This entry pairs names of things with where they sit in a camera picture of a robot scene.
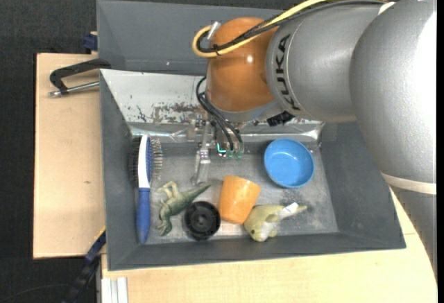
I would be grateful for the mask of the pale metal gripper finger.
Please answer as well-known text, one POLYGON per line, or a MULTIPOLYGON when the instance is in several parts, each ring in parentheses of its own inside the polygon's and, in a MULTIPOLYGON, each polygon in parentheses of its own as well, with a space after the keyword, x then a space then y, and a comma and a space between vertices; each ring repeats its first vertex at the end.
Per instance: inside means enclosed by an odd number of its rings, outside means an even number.
POLYGON ((209 175, 211 159, 208 150, 200 152, 200 182, 206 183, 209 175))
POLYGON ((201 183, 201 152, 199 150, 196 151, 196 158, 195 158, 195 166, 194 166, 194 174, 191 177, 191 183, 194 186, 197 186, 199 183, 201 183))

